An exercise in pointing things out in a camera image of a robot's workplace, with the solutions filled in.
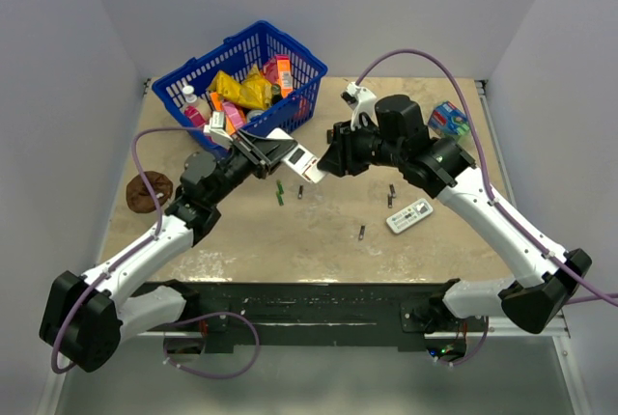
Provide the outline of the white battery cover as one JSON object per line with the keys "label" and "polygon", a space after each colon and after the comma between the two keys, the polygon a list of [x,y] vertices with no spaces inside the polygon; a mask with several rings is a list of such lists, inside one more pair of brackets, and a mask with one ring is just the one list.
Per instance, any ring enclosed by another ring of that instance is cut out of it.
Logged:
{"label": "white battery cover", "polygon": [[308,182],[317,184],[327,175],[327,172],[322,171],[318,165],[314,163],[311,166],[307,166],[302,175]]}

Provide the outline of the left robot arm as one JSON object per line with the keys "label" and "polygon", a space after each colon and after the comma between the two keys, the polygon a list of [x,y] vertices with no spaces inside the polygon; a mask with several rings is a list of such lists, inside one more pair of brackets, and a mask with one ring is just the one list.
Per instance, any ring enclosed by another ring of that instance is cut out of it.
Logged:
{"label": "left robot arm", "polygon": [[176,195],[167,208],[157,207],[156,222],[124,250],[81,273],[66,271],[52,283],[40,338],[52,348],[57,374],[73,367],[91,373],[105,364],[119,345],[158,326],[206,330],[211,318],[230,312],[200,314],[200,294],[171,280],[154,290],[137,290],[158,270],[204,239],[221,217],[218,204],[250,177],[265,179],[281,165],[294,167],[307,152],[280,128],[260,137],[234,136],[210,126],[205,135],[228,149],[222,158],[196,152],[185,163]]}

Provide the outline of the white red remote control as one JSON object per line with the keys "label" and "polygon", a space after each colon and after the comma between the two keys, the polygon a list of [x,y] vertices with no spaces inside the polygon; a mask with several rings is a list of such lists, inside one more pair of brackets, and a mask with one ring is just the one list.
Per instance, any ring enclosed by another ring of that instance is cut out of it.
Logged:
{"label": "white red remote control", "polygon": [[275,140],[292,140],[295,143],[295,146],[292,148],[292,150],[284,156],[282,162],[286,164],[294,173],[300,176],[303,180],[307,181],[302,175],[304,169],[307,166],[313,165],[314,163],[318,165],[319,159],[307,148],[297,142],[294,137],[289,135],[281,128],[275,128],[267,136],[267,138]]}

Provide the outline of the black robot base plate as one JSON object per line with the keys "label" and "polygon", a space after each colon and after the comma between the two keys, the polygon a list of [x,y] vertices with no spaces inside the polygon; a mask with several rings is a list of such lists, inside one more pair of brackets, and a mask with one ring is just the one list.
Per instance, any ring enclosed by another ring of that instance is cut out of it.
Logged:
{"label": "black robot base plate", "polygon": [[218,283],[180,285],[187,305],[178,331],[203,335],[206,351],[235,346],[395,347],[464,352],[481,318],[454,318],[438,301],[446,284]]}

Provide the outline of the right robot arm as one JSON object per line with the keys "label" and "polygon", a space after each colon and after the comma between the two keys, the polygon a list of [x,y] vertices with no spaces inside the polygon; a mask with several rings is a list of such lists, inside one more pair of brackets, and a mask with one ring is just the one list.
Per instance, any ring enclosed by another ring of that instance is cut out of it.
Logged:
{"label": "right robot arm", "polygon": [[433,138],[420,106],[406,95],[382,99],[354,87],[342,94],[351,119],[333,127],[318,167],[342,178],[370,166],[397,169],[403,179],[458,214],[509,267],[509,278],[453,280],[416,311],[429,332],[453,330],[472,316],[505,317],[525,332],[541,333],[577,289],[592,261],[566,250],[529,223],[489,184],[475,159],[451,138]]}

